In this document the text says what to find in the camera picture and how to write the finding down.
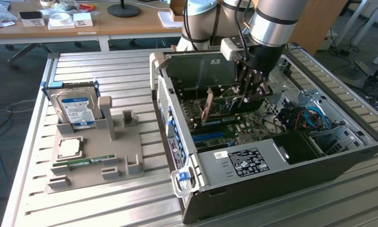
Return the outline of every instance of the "paper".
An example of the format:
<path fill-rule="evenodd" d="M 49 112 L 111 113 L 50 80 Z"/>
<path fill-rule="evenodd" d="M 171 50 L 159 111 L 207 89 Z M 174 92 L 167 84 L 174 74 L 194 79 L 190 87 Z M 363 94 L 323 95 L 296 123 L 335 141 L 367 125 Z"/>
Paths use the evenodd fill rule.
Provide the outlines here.
<path fill-rule="evenodd" d="M 5 23 L 0 23 L 0 27 L 6 27 L 6 26 L 10 26 L 10 25 L 14 25 L 14 23 L 11 21 L 5 22 Z"/>
<path fill-rule="evenodd" d="M 177 28 L 183 26 L 183 22 L 174 22 L 170 18 L 169 12 L 158 12 L 158 17 L 162 23 L 162 26 L 166 28 Z"/>

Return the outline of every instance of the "blue cable on floor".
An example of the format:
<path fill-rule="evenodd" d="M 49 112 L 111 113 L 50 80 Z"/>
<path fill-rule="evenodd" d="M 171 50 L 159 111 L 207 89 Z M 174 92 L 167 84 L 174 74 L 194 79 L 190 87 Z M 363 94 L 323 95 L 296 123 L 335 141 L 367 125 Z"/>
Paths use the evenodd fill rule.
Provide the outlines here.
<path fill-rule="evenodd" d="M 5 174 L 1 158 L 0 158 L 0 168 L 1 168 L 1 172 L 2 172 L 2 178 L 3 178 L 2 189 L 0 190 L 0 196 L 1 196 L 3 194 L 3 192 L 5 192 L 5 189 L 6 189 L 6 174 Z"/>
<path fill-rule="evenodd" d="M 0 133 L 0 136 L 2 136 L 2 135 L 7 132 L 7 130 L 11 128 L 11 120 L 10 120 L 9 118 L 6 118 L 6 117 L 0 117 L 0 119 L 7 121 L 7 127 L 6 127 L 6 129 L 3 130 L 3 132 Z"/>

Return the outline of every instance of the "gray floor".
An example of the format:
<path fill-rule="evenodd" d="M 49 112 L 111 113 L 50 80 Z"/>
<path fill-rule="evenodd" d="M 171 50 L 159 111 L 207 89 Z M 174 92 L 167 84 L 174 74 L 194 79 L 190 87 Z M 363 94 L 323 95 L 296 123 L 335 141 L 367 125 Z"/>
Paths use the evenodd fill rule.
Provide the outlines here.
<path fill-rule="evenodd" d="M 339 17 L 336 20 L 332 30 L 339 32 L 342 26 L 344 25 L 347 19 L 350 18 L 350 13 L 346 16 Z M 348 38 L 354 34 L 354 30 L 362 23 L 362 19 L 354 25 L 354 29 L 351 29 L 350 33 L 344 38 L 344 43 L 347 43 Z M 171 45 L 177 43 L 175 38 L 167 38 L 166 44 Z M 161 48 L 162 43 L 158 39 L 157 42 L 154 39 L 141 39 L 137 40 L 137 46 L 131 47 L 129 45 L 129 40 L 117 40 L 113 41 L 111 50 L 123 50 L 123 49 L 146 49 L 155 48 L 157 46 Z M 77 48 L 73 45 L 73 42 L 59 43 L 59 44 L 47 44 L 46 45 L 51 51 L 54 52 L 93 52 L 99 51 L 98 43 L 95 41 L 85 41 L 82 42 L 82 48 Z M 14 45 L 15 49 L 19 50 L 25 45 Z M 378 55 L 378 28 L 372 27 L 364 36 L 363 40 L 359 44 L 359 53 L 351 52 L 348 55 L 350 60 L 363 61 L 367 66 L 375 69 L 378 66 L 370 64 L 374 57 Z M 21 69 L 18 71 L 11 71 L 7 68 L 6 60 L 14 54 L 14 51 L 7 51 L 3 48 L 3 45 L 0 45 L 0 104 L 14 103 L 19 100 L 31 99 L 35 97 L 39 80 L 42 76 L 42 71 L 46 62 L 46 53 L 41 49 L 34 49 L 29 52 L 26 56 L 23 56 L 15 63 L 19 65 Z M 326 52 L 318 52 L 315 54 L 315 58 L 319 62 L 330 69 L 335 69 L 343 64 L 343 61 L 339 58 L 332 57 Z M 340 77 L 352 78 L 358 75 L 362 75 L 362 72 L 354 71 L 352 65 L 344 67 L 335 71 L 335 75 Z M 30 108 L 31 103 L 23 104 L 19 106 L 22 108 Z M 11 116 L 13 126 L 10 130 L 5 133 L 2 137 L 0 137 L 0 154 L 2 157 L 2 162 L 6 169 L 7 174 L 7 187 L 5 193 L 0 197 L 0 224 L 2 220 L 2 214 L 6 205 L 6 197 L 10 192 L 10 185 L 15 173 L 17 162 L 22 150 L 23 138 L 26 135 L 27 124 L 30 120 L 31 112 L 27 113 L 14 113 Z M 0 189 L 2 187 L 2 177 L 0 172 Z"/>

